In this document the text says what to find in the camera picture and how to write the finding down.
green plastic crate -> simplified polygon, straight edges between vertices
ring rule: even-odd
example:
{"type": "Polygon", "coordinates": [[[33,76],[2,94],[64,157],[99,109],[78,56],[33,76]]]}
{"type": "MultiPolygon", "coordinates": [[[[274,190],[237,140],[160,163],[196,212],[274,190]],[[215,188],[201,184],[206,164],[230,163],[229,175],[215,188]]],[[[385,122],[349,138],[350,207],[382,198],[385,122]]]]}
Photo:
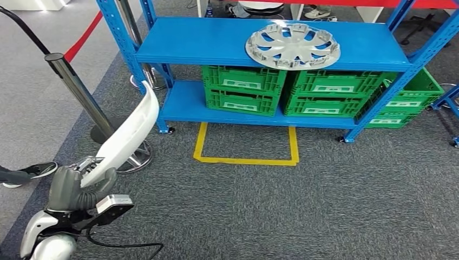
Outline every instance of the green plastic crate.
{"type": "Polygon", "coordinates": [[[302,97],[290,96],[284,107],[286,116],[354,117],[364,99],[353,97],[302,97]]]}
{"type": "Polygon", "coordinates": [[[280,95],[287,71],[270,68],[202,66],[206,88],[230,88],[245,93],[280,95]]]}
{"type": "Polygon", "coordinates": [[[402,128],[418,114],[380,113],[365,128],[402,128]]]}
{"type": "Polygon", "coordinates": [[[302,70],[291,71],[285,87],[296,96],[369,97],[387,72],[302,70]]]}
{"type": "MultiPolygon", "coordinates": [[[[390,81],[384,81],[383,91],[389,86],[390,81]]],[[[423,68],[397,96],[383,109],[383,112],[407,112],[416,113],[422,111],[426,106],[437,100],[442,94],[443,88],[435,81],[430,73],[423,68]]]]}
{"type": "Polygon", "coordinates": [[[279,96],[235,92],[232,89],[205,88],[206,106],[231,112],[274,116],[279,96]]]}

red rope barrier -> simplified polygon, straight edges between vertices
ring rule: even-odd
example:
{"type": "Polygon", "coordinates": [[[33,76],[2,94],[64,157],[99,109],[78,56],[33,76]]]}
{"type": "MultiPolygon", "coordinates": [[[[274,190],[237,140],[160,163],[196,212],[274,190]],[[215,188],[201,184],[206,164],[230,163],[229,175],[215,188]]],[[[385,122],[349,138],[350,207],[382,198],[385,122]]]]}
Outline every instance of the red rope barrier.
{"type": "Polygon", "coordinates": [[[81,47],[86,42],[86,40],[89,38],[89,35],[93,33],[94,29],[96,28],[97,24],[99,24],[101,19],[102,19],[102,13],[99,11],[96,17],[94,17],[91,24],[86,29],[86,31],[84,31],[83,35],[78,39],[78,41],[75,42],[75,44],[73,44],[72,47],[70,47],[70,49],[68,49],[65,52],[64,58],[68,62],[71,62],[73,58],[75,57],[75,55],[80,51],[81,47]]]}

blue metal shelf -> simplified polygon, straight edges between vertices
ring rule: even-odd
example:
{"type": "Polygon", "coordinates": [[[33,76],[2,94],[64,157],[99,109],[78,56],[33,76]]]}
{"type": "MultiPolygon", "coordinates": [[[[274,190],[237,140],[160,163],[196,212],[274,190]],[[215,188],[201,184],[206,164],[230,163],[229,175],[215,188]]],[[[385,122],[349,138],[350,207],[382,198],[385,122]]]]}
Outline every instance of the blue metal shelf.
{"type": "Polygon", "coordinates": [[[168,96],[156,125],[168,133],[166,120],[205,121],[229,124],[341,128],[341,137],[354,142],[356,136],[406,86],[406,84],[459,31],[459,11],[446,20],[416,52],[405,56],[392,35],[415,0],[401,0],[385,24],[351,22],[305,22],[266,19],[226,19],[197,17],[156,17],[153,0],[141,0],[150,32],[138,47],[129,37],[122,12],[115,0],[96,0],[120,52],[136,82],[145,80],[141,63],[151,63],[166,79],[168,96]],[[260,67],[245,53],[245,42],[253,33],[271,23],[306,23],[331,32],[341,45],[341,57],[326,69],[400,72],[397,78],[358,119],[285,117],[278,110],[274,117],[255,116],[205,107],[202,82],[174,81],[169,67],[175,64],[229,65],[260,67]]]}
{"type": "MultiPolygon", "coordinates": [[[[250,35],[267,24],[293,21],[158,17],[135,54],[145,63],[260,67],[245,52],[250,35]]],[[[333,34],[341,58],[327,69],[404,72],[411,63],[385,24],[304,22],[333,34]]]]}
{"type": "Polygon", "coordinates": [[[339,129],[356,127],[353,118],[291,117],[284,116],[280,108],[274,117],[208,109],[201,81],[176,81],[168,93],[161,116],[168,121],[339,129]]]}

stanchion base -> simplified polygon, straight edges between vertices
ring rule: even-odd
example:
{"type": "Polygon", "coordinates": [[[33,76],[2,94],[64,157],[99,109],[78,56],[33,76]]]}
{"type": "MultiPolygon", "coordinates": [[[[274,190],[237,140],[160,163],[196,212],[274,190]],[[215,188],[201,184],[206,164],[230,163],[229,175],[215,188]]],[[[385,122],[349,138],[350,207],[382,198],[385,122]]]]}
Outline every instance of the stanchion base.
{"type": "MultiPolygon", "coordinates": [[[[118,129],[126,120],[127,117],[121,118],[109,118],[108,121],[112,124],[114,129],[118,129]]],[[[107,138],[99,129],[98,126],[94,126],[91,129],[91,139],[98,143],[103,144],[107,141],[107,138]]],[[[143,141],[139,148],[134,152],[134,154],[118,168],[118,174],[129,174],[143,169],[147,166],[153,158],[152,148],[147,141],[143,141]]]]}
{"type": "Polygon", "coordinates": [[[147,166],[153,159],[152,147],[147,141],[143,141],[134,154],[118,168],[118,174],[129,174],[139,171],[147,166]]]}

black chair leg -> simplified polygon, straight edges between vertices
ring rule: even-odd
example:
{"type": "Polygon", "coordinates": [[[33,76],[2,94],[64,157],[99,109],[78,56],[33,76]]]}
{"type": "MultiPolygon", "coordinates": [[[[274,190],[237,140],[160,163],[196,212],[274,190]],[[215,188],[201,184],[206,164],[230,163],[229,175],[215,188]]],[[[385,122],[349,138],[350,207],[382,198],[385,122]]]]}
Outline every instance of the black chair leg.
{"type": "Polygon", "coordinates": [[[416,32],[422,31],[422,29],[424,29],[424,27],[427,26],[427,24],[432,20],[433,17],[434,17],[434,14],[429,14],[425,19],[420,21],[419,25],[413,31],[411,31],[403,40],[400,41],[400,44],[401,45],[410,44],[409,38],[413,36],[416,32]]]}

